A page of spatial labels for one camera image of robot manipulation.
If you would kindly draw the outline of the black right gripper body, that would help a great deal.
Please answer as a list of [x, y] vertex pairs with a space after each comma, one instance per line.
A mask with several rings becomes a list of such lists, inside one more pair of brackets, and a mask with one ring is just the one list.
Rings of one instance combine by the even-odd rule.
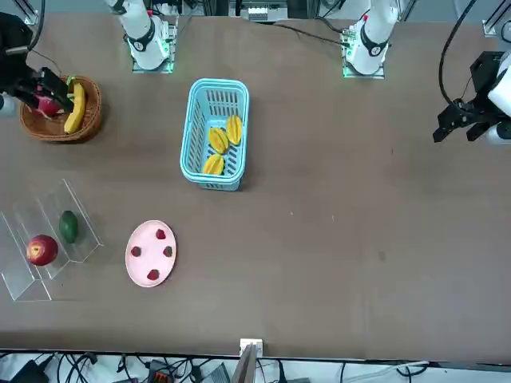
[[1, 92], [18, 95], [18, 82], [36, 81], [26, 63], [32, 30], [13, 14], [1, 13]]

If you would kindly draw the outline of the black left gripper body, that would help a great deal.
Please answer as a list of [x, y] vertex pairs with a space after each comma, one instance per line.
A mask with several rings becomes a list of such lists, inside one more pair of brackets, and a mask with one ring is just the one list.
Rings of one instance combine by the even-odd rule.
[[484, 51], [470, 66], [475, 97], [469, 111], [505, 120], [510, 118], [510, 51]]

